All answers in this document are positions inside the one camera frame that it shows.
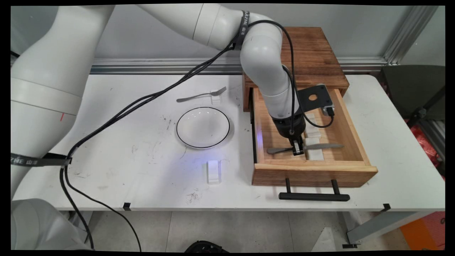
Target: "fork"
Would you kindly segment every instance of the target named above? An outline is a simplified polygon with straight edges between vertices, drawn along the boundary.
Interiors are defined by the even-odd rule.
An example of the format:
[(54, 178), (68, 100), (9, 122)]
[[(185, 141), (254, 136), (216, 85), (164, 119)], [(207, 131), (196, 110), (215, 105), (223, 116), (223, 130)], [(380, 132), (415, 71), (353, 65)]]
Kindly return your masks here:
[(177, 102), (184, 102), (184, 101), (191, 100), (192, 98), (196, 98), (196, 97), (199, 97), (199, 96), (202, 96), (202, 95), (218, 96), (221, 93), (223, 93), (224, 91), (226, 91), (226, 87), (223, 87), (223, 88), (219, 89), (216, 92), (208, 92), (208, 93), (203, 93), (203, 94), (198, 94), (198, 95), (195, 95), (195, 96), (191, 96), (191, 97), (188, 97), (188, 98), (177, 99)]

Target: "circular hole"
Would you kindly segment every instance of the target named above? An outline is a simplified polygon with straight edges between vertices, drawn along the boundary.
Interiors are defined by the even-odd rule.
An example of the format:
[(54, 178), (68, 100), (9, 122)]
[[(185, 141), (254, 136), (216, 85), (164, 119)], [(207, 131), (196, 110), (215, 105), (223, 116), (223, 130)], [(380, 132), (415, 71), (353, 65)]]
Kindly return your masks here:
[(311, 94), (311, 95), (308, 97), (308, 99), (309, 99), (310, 101), (316, 100), (317, 98), (318, 98), (318, 96), (317, 96), (316, 94)]

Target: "wooden box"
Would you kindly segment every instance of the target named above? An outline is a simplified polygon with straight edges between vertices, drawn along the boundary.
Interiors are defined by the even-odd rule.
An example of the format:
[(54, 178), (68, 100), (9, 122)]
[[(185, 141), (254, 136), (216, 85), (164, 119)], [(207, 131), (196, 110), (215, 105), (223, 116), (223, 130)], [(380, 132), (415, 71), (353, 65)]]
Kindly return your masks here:
[[(288, 148), (290, 144), (279, 135), (259, 90), (253, 89), (250, 103), (255, 149), (253, 185), (285, 185), (285, 179), (289, 178), (293, 186), (330, 187), (330, 180), (336, 179), (339, 187), (360, 187), (378, 172), (369, 163), (339, 90), (329, 89), (329, 93), (335, 117), (332, 125), (319, 128), (320, 142), (344, 147), (322, 149), (324, 161), (311, 161), (305, 155), (294, 156), (289, 151), (267, 153), (268, 148)], [(319, 125), (330, 121), (319, 108), (306, 113), (314, 113)]]
[[(343, 148), (322, 149), (324, 161), (307, 161), (305, 155), (292, 152), (269, 155), (268, 148), (288, 148), (289, 141), (281, 137), (267, 112), (258, 87), (243, 75), (243, 110), (251, 110), (255, 149), (253, 185), (332, 186), (336, 179), (340, 187), (360, 187), (378, 170), (371, 166), (360, 139), (352, 125), (342, 95), (349, 87), (337, 58), (320, 27), (286, 27), (294, 46), (295, 80), (299, 89), (324, 83), (335, 105), (334, 122), (320, 128), (321, 143), (343, 144)], [(291, 68), (289, 43), (283, 35), (281, 62)], [(330, 117), (320, 109), (314, 113), (319, 125)]]

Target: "red object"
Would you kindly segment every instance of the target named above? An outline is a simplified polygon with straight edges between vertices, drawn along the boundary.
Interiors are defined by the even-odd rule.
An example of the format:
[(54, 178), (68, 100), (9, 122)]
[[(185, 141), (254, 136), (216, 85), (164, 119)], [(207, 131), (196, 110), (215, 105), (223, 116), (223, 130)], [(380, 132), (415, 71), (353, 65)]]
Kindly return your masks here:
[[(431, 146), (425, 134), (417, 126), (412, 134), (435, 167), (438, 167), (438, 153)], [(445, 211), (434, 212), (401, 227), (401, 232), (411, 250), (445, 250)]]
[(438, 167), (438, 165), (439, 165), (438, 153), (433, 148), (433, 146), (431, 146), (431, 144), (429, 143), (427, 137), (422, 132), (422, 130), (417, 125), (414, 125), (413, 127), (411, 127), (411, 132), (412, 132), (412, 134), (414, 134), (414, 137), (417, 139), (419, 144), (422, 146), (422, 148), (424, 149), (425, 153), (427, 154), (428, 158), (431, 160), (433, 165), (435, 167)]

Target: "white table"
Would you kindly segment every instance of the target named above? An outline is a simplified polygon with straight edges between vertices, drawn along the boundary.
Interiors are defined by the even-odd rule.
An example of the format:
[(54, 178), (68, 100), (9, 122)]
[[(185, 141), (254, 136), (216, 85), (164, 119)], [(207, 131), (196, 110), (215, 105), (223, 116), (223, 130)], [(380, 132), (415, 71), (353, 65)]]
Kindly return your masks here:
[[(379, 171), (361, 188), (340, 188), (342, 194), (350, 195), (348, 202), (279, 200), (278, 193), (285, 192), (285, 187), (251, 185), (250, 115), (242, 111), (241, 76), (233, 75), (195, 76), (89, 140), (73, 156), (71, 183), (119, 210), (126, 202), (131, 203), (131, 210), (381, 211), (383, 204), (390, 205), (388, 213), (445, 210), (445, 182), (377, 80), (367, 75), (346, 77), (350, 87), (344, 102), (371, 164)], [(90, 75), (73, 129), (51, 152), (67, 154), (75, 142), (127, 104), (179, 78)], [(175, 101), (223, 86), (228, 90), (222, 94), (221, 105), (212, 105), (210, 97)], [(233, 128), (226, 142), (208, 150), (185, 147), (175, 133), (182, 114), (200, 106), (221, 110)], [(219, 185), (207, 184), (208, 160), (221, 161)], [(41, 198), (59, 210), (72, 209), (60, 187), (59, 169), (33, 168), (14, 199)], [(315, 187), (293, 187), (292, 191), (333, 193), (331, 188)], [(70, 193), (80, 210), (106, 210)], [(406, 221), (423, 214), (408, 215)]]

